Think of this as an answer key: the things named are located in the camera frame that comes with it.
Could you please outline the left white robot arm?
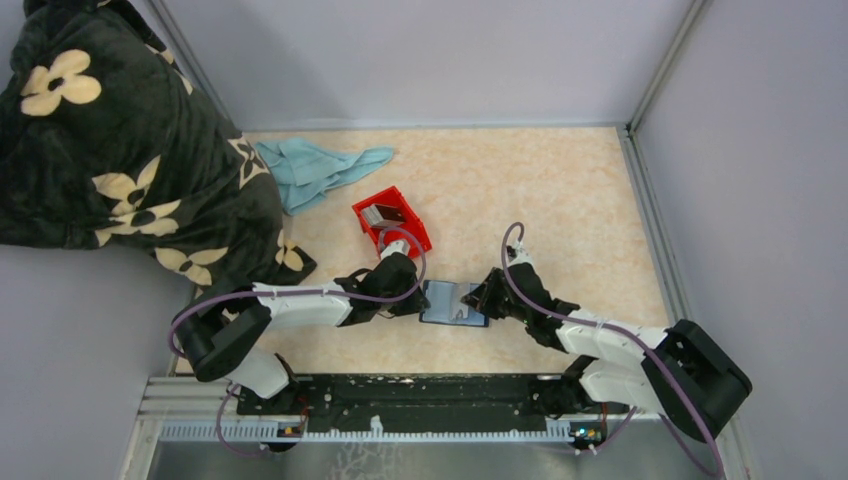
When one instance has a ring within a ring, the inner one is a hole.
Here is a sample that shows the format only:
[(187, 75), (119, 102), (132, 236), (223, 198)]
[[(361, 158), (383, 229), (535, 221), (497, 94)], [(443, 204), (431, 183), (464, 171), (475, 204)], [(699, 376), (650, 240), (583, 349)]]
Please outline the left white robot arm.
[(252, 391), (273, 412), (285, 414), (297, 406), (300, 388), (282, 356), (259, 346), (266, 332), (347, 327), (381, 313), (418, 314), (430, 305), (422, 283), (417, 265), (401, 252), (384, 256), (372, 269), (320, 286), (226, 278), (173, 319), (169, 345), (188, 361), (198, 381), (226, 379)]

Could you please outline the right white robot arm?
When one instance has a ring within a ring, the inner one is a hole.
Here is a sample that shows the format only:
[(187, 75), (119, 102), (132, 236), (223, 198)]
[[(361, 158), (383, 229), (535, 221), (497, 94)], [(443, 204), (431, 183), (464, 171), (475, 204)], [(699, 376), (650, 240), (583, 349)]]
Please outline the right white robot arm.
[(697, 323), (666, 328), (598, 317), (552, 296), (533, 266), (494, 268), (462, 303), (492, 319), (513, 318), (543, 347), (574, 355), (544, 412), (589, 412), (603, 403), (665, 417), (690, 438), (714, 439), (753, 391), (749, 377)]

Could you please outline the navy leather card holder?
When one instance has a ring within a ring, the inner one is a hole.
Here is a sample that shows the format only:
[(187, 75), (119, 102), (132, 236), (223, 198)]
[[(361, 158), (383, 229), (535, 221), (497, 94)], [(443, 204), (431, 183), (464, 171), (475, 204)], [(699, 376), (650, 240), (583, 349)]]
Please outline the navy leather card holder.
[(423, 292), (430, 306), (419, 314), (419, 321), (433, 325), (487, 328), (489, 318), (461, 301), (476, 287), (477, 283), (425, 280)]

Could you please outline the red plastic bin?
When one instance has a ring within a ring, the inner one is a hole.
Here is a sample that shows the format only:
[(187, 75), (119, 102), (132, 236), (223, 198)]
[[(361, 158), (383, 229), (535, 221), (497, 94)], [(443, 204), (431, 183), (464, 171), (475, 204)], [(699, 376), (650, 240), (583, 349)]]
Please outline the red plastic bin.
[(423, 221), (396, 186), (354, 203), (351, 208), (378, 253), (396, 240), (407, 243), (412, 258), (432, 249)]

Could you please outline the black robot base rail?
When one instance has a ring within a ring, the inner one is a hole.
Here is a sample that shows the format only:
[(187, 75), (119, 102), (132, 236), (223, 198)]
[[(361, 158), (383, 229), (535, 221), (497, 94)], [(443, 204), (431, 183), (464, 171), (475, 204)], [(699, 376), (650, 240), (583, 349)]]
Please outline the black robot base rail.
[(611, 416), (559, 374), (314, 374), (262, 399), (236, 396), (242, 416), (288, 416), (282, 441), (552, 442), (602, 444)]

